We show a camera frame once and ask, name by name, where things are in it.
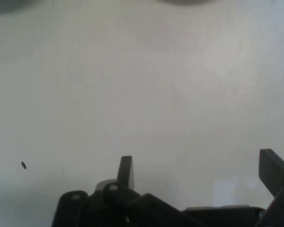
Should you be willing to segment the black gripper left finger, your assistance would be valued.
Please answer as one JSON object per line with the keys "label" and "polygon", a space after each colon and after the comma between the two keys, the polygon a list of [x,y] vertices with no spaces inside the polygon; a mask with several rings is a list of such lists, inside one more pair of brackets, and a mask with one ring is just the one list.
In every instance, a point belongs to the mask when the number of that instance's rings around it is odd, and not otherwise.
{"label": "black gripper left finger", "polygon": [[204,224],[152,194],[134,191],[133,159],[123,156],[115,179],[101,181],[92,195],[63,194],[53,227],[202,227]]}

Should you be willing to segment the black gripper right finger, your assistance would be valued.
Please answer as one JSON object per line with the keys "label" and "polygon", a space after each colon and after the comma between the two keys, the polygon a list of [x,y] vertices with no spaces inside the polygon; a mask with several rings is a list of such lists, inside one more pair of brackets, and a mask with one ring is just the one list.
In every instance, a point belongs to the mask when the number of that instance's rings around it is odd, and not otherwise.
{"label": "black gripper right finger", "polygon": [[272,149],[261,149],[258,175],[274,198],[261,213],[256,226],[284,227],[284,160]]}

